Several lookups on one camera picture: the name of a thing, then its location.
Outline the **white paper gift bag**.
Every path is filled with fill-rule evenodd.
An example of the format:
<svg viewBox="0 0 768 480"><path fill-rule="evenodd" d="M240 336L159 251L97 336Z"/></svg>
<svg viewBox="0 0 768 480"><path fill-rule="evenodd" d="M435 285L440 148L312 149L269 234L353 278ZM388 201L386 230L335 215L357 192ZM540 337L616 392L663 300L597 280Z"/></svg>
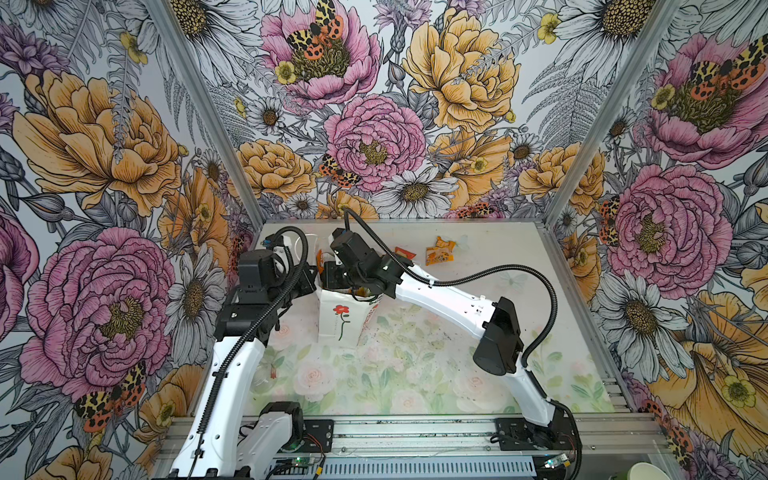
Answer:
<svg viewBox="0 0 768 480"><path fill-rule="evenodd" d="M330 249L327 239L322 239L313 233L307 234L307 239L311 252L314 254L314 259L310 259L310 265L316 267L315 258L318 249L323 250L324 263L335 261L338 265L342 265ZM371 296L352 296L325 290L321 286L318 273L315 293L319 300L318 342L339 348L355 348L358 345L363 327L378 307L380 296L374 294Z"/></svg>

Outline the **orange white snack bag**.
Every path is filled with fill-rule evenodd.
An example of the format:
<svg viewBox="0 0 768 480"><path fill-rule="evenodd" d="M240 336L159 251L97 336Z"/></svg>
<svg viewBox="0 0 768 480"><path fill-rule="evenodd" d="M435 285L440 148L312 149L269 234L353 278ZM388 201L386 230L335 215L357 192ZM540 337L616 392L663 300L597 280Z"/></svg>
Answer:
<svg viewBox="0 0 768 480"><path fill-rule="evenodd" d="M323 250L318 249L316 251L316 258L315 258L315 264L317 268L317 273L321 275L324 270L324 260L323 260Z"/></svg>

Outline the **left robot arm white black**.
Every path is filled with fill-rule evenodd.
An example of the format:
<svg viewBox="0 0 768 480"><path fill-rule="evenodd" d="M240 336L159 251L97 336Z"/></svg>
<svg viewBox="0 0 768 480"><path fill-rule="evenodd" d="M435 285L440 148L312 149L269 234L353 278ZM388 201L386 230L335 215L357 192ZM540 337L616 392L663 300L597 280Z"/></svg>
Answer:
<svg viewBox="0 0 768 480"><path fill-rule="evenodd" d="M265 479L280 450L301 440L303 419L295 402L271 404L246 435L240 429L251 381L281 312L314 289L300 285L309 270L287 246L241 256L235 301L222 311L193 424L158 478Z"/></svg>

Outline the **small orange snack packet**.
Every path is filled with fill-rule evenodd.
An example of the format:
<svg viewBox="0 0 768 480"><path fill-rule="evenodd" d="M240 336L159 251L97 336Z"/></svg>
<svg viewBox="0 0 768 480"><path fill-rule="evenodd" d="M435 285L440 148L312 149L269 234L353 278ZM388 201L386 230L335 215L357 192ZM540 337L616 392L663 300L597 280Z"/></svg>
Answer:
<svg viewBox="0 0 768 480"><path fill-rule="evenodd" d="M452 262L454 260L453 251L457 243L453 240L445 240L438 236L434 246L426 249L426 261L427 265L435 265L440 263Z"/></svg>

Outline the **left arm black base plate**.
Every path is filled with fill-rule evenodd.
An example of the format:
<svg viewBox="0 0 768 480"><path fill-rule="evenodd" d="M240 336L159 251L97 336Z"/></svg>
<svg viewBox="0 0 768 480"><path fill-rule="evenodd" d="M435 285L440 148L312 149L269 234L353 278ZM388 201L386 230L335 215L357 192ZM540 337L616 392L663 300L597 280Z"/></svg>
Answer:
<svg viewBox="0 0 768 480"><path fill-rule="evenodd" d="M330 419L304 421L303 438L289 444L280 453L329 453L332 449L335 422Z"/></svg>

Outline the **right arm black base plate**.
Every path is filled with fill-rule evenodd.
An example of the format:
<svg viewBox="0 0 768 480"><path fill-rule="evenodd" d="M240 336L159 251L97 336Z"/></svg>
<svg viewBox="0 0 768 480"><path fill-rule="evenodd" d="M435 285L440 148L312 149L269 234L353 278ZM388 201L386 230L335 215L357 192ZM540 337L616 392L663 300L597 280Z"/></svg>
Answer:
<svg viewBox="0 0 768 480"><path fill-rule="evenodd" d="M524 418L502 417L494 420L492 436L502 451L576 451L581 446L578 432L569 418L556 416L547 426Z"/></svg>

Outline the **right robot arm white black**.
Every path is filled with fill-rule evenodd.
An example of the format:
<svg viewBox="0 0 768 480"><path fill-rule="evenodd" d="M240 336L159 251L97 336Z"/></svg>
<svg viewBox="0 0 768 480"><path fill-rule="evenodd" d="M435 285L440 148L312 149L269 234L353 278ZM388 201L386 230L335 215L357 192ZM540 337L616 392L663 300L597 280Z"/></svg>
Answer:
<svg viewBox="0 0 768 480"><path fill-rule="evenodd" d="M475 365L499 377L517 402L523 416L523 441L533 448L551 449L560 438L578 442L573 414L551 398L530 369L529 356L553 329L558 299L551 282L539 271L520 264L506 264L468 277L440 281L411 260L395 254L375 234L372 239L383 248L376 252L366 240L348 228L331 235L330 250L335 260L325 267L332 281L353 290L364 288L375 296L384 295L428 310L463 328L478 340L473 354ZM539 280L549 298L549 314L542 331L528 345L512 300L491 301L460 290L464 283L503 271L517 271Z"/></svg>

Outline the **small red snack packet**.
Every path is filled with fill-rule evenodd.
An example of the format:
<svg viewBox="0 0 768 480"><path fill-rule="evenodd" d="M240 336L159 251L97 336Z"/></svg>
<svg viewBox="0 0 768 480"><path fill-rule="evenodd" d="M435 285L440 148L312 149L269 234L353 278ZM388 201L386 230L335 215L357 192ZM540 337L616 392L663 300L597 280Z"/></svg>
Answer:
<svg viewBox="0 0 768 480"><path fill-rule="evenodd" d="M402 256L402 257L404 257L404 258L407 258L409 260L413 260L416 257L415 253L413 253L413 252L411 252L409 250L403 249L401 247L396 247L395 248L395 253L400 255L400 256Z"/></svg>

